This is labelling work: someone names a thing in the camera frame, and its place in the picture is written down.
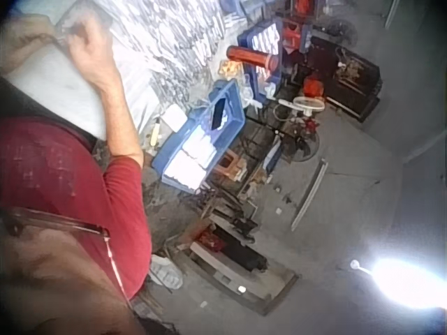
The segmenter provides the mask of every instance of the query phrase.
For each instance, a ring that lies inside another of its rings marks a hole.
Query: red cylinder
[[[275,54],[255,51],[246,47],[236,47],[234,45],[228,47],[226,56],[231,61],[243,61],[244,63],[266,68],[270,72],[275,71],[279,64],[279,58]]]

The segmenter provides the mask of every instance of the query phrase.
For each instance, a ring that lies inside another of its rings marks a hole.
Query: red sleeve
[[[152,252],[142,203],[141,167],[132,158],[115,158],[103,177],[116,223],[109,226],[110,245],[120,272],[123,276],[132,274],[128,278],[131,280],[139,278],[141,282],[134,283],[139,288],[149,270]]]

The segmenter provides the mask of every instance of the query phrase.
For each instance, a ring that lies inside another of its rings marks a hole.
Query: red shirt
[[[103,174],[69,130],[37,118],[0,119],[0,205],[107,228],[127,297],[140,289],[152,245],[133,159],[116,158]],[[104,241],[87,233],[76,238],[120,290]]]

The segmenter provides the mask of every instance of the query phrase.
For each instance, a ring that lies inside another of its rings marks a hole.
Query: eyeglasses
[[[108,229],[99,227],[98,225],[92,225],[91,223],[85,223],[74,218],[67,218],[65,216],[19,207],[12,207],[8,210],[0,209],[0,218],[1,221],[3,221],[6,231],[9,235],[14,237],[19,237],[26,225],[64,232],[86,232],[102,237],[105,246],[107,247],[107,254],[119,287],[121,288],[126,303],[131,307],[124,291],[117,264],[113,259],[112,249],[110,248],[110,233]]]

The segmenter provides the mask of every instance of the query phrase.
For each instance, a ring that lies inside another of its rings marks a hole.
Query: red object
[[[303,87],[303,93],[309,98],[319,98],[323,96],[324,85],[312,76],[306,77]]]
[[[309,0],[298,0],[295,3],[295,10],[300,15],[309,14],[309,11],[310,11],[310,2],[309,2]]]
[[[279,64],[277,55],[255,51],[246,47],[236,47],[234,45],[228,47],[226,56],[231,61],[243,61],[244,63],[266,68],[270,72],[275,71]]]
[[[197,238],[197,242],[200,242],[205,248],[218,253],[220,250],[226,247],[226,242],[213,234],[210,229],[206,229]]]
[[[142,204],[141,169],[116,158],[103,174],[69,130],[40,118],[2,119],[0,205],[26,207],[107,228],[110,246],[128,298],[141,287],[152,244]],[[105,243],[75,236],[120,290]]]
[[[289,27],[285,27],[282,31],[283,46],[290,50],[300,49],[301,35],[298,31],[292,30]]]
[[[315,134],[316,133],[316,128],[320,126],[320,124],[318,122],[316,122],[315,120],[308,118],[305,119],[305,130],[309,133],[309,134]]]

